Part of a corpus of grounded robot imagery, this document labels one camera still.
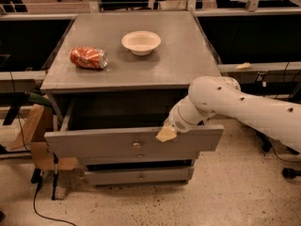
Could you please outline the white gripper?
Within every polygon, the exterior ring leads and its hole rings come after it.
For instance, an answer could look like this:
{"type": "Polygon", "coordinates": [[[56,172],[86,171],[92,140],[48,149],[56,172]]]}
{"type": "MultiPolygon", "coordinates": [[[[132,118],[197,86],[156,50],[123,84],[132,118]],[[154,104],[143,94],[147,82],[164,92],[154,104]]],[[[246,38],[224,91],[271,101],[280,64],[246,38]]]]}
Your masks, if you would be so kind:
{"type": "Polygon", "coordinates": [[[194,126],[192,113],[171,110],[156,138],[161,142],[166,142],[175,138],[177,132],[186,133],[194,126]]]}

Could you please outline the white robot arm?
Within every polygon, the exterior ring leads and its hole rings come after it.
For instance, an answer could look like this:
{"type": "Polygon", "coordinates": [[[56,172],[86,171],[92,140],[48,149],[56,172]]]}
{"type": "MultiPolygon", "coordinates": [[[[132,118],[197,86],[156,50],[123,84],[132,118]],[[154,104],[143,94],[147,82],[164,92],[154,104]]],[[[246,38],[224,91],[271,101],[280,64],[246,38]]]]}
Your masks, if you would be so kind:
{"type": "Polygon", "coordinates": [[[226,76],[194,80],[156,138],[169,141],[216,114],[234,118],[301,153],[301,105],[243,93],[239,83],[226,76]]]}

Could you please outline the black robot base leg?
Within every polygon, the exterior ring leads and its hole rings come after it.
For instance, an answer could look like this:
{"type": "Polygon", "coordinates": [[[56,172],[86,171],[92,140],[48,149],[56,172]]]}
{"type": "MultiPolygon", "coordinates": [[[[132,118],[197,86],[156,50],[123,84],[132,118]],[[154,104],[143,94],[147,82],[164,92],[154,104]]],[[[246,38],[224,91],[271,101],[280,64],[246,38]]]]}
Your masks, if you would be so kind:
{"type": "Polygon", "coordinates": [[[257,131],[256,134],[262,142],[262,146],[261,146],[262,149],[268,153],[270,151],[270,149],[272,148],[272,144],[271,144],[269,138],[265,134],[263,134],[259,131],[257,131]]]}

